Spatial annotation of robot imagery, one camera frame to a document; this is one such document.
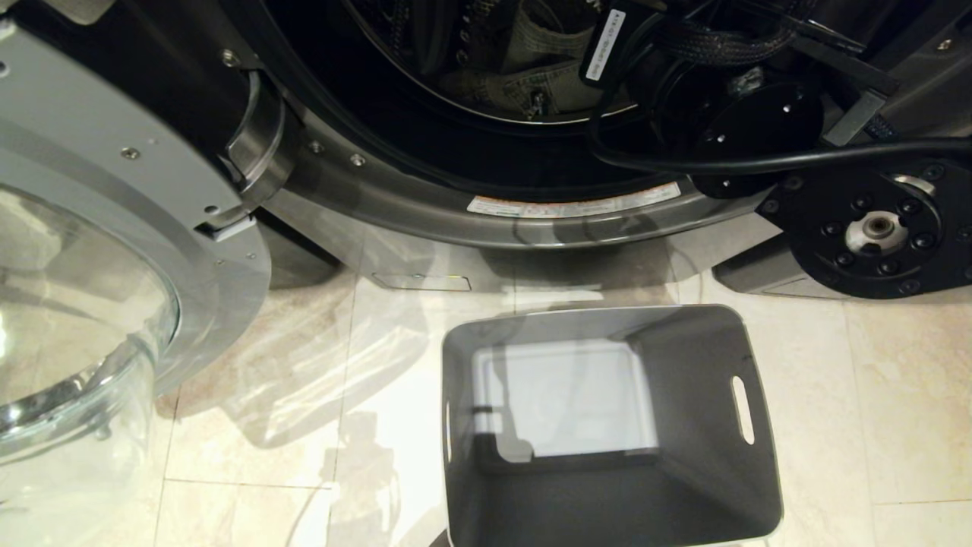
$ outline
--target label sticker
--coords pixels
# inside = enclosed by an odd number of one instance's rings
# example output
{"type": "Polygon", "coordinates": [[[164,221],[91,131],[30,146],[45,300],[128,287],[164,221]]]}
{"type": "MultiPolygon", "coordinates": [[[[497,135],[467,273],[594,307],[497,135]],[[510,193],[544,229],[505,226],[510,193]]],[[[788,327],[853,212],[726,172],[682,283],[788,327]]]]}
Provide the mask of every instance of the label sticker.
{"type": "Polygon", "coordinates": [[[525,201],[495,200],[476,196],[469,202],[466,210],[470,213],[512,218],[574,218],[636,209],[661,201],[673,200],[678,196],[681,196],[678,183],[670,182],[627,196],[570,203],[527,203],[525,201]]]}
{"type": "Polygon", "coordinates": [[[591,57],[591,64],[587,67],[587,79],[595,82],[601,80],[604,74],[605,65],[608,64],[610,51],[614,49],[614,42],[617,35],[621,32],[621,23],[624,22],[625,13],[619,10],[611,10],[607,15],[605,29],[601,32],[601,39],[598,40],[598,48],[594,50],[591,57]]]}

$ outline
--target tile floor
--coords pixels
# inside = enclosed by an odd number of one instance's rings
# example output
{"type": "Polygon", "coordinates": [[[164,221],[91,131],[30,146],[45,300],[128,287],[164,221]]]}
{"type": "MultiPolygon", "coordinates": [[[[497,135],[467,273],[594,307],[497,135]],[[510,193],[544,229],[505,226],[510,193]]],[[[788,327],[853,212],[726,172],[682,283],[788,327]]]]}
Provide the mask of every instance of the tile floor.
{"type": "Polygon", "coordinates": [[[972,292],[902,303],[637,291],[381,290],[343,272],[271,294],[218,363],[158,401],[114,547],[429,547],[445,528],[439,345],[499,314],[720,303],[745,319],[783,524],[754,546],[972,546],[972,292]]]}

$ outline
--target plastic bin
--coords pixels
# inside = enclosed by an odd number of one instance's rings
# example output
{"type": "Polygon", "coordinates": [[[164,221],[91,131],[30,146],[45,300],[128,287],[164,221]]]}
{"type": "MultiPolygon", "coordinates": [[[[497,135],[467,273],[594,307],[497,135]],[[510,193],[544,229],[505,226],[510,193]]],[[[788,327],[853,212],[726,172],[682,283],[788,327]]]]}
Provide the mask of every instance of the plastic bin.
{"type": "Polygon", "coordinates": [[[568,310],[443,344],[455,547],[719,545],[782,517],[742,320],[722,306],[568,310]]]}

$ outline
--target warning label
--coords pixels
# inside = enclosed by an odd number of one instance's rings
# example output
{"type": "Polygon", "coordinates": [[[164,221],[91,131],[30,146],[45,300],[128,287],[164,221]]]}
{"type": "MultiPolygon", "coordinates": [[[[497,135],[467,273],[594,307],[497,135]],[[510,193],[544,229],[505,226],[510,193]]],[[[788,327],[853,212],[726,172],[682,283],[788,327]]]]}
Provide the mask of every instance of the warning label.
{"type": "Polygon", "coordinates": [[[661,201],[673,200],[678,196],[681,196],[678,183],[670,182],[627,196],[569,203],[527,203],[525,201],[494,200],[493,198],[476,196],[469,202],[466,210],[472,213],[512,218],[574,218],[636,209],[661,201]]]}

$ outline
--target black power cord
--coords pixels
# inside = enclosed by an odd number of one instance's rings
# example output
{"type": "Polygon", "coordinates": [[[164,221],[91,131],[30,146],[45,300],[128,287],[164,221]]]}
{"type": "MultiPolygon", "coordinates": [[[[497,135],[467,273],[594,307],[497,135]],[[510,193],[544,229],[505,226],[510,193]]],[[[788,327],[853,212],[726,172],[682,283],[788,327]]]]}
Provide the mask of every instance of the black power cord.
{"type": "Polygon", "coordinates": [[[972,139],[970,138],[902,139],[736,160],[697,160],[631,154],[613,150],[601,140],[601,118],[608,111],[621,82],[654,50],[653,44],[642,45],[642,42],[663,18],[664,16],[661,16],[661,14],[656,14],[643,21],[638,29],[632,33],[631,39],[628,40],[620,54],[618,65],[622,68],[608,80],[601,100],[594,108],[587,123],[588,147],[595,157],[606,164],[647,172],[749,175],[838,164],[859,164],[905,155],[972,156],[972,139]],[[637,48],[641,49],[634,57],[631,57],[632,52],[637,48]]]}

